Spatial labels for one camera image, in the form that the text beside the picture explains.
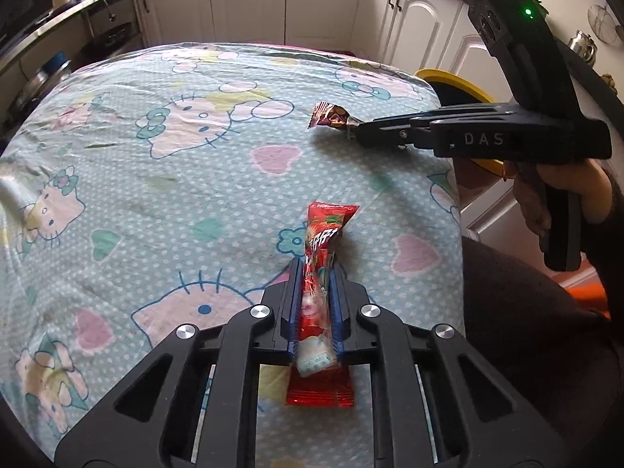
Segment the person's right hand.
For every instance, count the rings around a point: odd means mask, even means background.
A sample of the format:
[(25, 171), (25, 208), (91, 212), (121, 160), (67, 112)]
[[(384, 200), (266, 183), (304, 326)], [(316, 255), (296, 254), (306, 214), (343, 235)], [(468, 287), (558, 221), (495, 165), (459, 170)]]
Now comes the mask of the person's right hand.
[[(612, 185), (603, 168), (593, 160), (570, 165), (537, 165), (541, 182), (580, 196), (582, 213), (588, 223), (600, 224), (612, 206)], [(545, 237), (551, 228), (551, 216), (537, 189), (512, 162), (505, 162), (505, 174), (514, 179), (513, 193), (520, 205), (527, 227)]]

